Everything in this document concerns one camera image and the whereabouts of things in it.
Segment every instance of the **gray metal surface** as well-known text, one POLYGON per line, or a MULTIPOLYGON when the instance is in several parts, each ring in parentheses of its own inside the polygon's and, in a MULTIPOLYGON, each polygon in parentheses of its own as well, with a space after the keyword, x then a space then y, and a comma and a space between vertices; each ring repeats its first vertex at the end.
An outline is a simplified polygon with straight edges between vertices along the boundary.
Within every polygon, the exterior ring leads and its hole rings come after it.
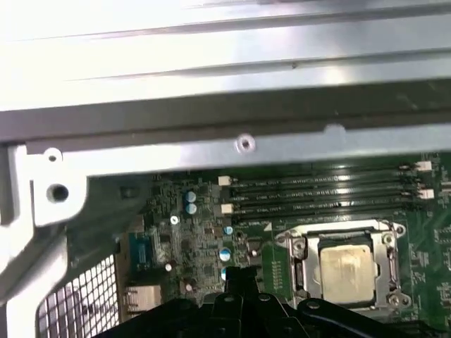
MULTIPOLYGON (((12 204, 15 218, 0 226, 0 273, 15 259, 33 238, 33 214, 29 168, 27 166, 27 149, 25 146, 8 148, 8 164, 12 187, 12 204)), ((23 270, 15 271, 22 275, 23 270)), ((0 283, 0 299, 3 300, 5 289, 11 287, 4 280, 0 283)))
MULTIPOLYGON (((83 177, 139 174, 170 170, 226 168, 243 165, 320 161, 389 154, 412 154, 449 150, 451 125, 423 125, 405 128, 345 130, 331 125, 323 132, 284 134, 255 137, 255 150, 242 153, 237 139, 152 144, 63 153, 60 166, 46 163, 44 154, 29 155, 30 163, 41 168, 33 172, 33 179, 42 181, 35 200, 45 196, 47 187, 60 176, 70 183, 69 173, 83 177)), ((80 200, 83 198, 76 181, 70 183, 80 200)), ((68 215, 75 209, 61 207, 68 215)), ((42 215, 48 221, 50 216, 42 215)))
POLYGON ((67 267, 66 237, 57 236, 19 281, 6 304, 8 338, 35 337, 37 309, 64 277, 67 267))
POLYGON ((9 224, 14 219, 10 170, 8 147, 0 146, 0 225, 9 224))
POLYGON ((15 4, 0 110, 451 76, 451 1, 237 3, 15 4))

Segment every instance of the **electrolytic capacitor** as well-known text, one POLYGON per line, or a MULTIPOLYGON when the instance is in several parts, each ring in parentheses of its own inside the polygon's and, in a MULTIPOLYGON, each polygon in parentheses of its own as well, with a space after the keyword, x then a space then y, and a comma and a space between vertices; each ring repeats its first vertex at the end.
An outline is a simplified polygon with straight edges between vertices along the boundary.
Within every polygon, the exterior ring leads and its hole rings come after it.
POLYGON ((219 251, 219 259, 223 262, 228 262, 232 257, 232 252, 228 248, 221 249, 219 251))
POLYGON ((196 196, 195 192, 187 192, 185 194, 185 200, 188 203, 194 203, 196 201, 196 198, 197 198, 197 196, 196 196))
POLYGON ((226 268, 221 269, 221 279, 226 280, 226 268))
POLYGON ((194 203, 189 203, 186 205, 185 210, 190 215, 194 215, 197 211, 197 206, 194 203))
POLYGON ((230 236, 233 233, 233 228, 232 227, 224 227, 224 234, 226 234, 227 236, 230 236))

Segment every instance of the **mesh grille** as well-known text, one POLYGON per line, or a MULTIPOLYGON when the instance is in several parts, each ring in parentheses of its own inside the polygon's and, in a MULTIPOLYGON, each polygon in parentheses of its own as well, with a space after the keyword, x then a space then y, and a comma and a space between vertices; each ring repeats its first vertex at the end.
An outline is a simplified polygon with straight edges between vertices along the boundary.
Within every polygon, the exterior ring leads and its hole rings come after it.
POLYGON ((42 338, 93 337, 119 323, 114 257, 50 294, 38 311, 42 338))

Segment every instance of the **integrated circuit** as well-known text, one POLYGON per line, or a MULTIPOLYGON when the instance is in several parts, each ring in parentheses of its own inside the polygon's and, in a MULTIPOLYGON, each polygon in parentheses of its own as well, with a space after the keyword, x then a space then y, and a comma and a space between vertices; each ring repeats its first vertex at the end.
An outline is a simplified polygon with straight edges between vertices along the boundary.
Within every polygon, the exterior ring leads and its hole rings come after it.
POLYGON ((380 220, 300 225, 281 232, 276 242, 289 256, 293 302, 308 294, 368 316, 388 316, 409 306, 397 260, 397 239, 405 233, 403 225, 380 220))

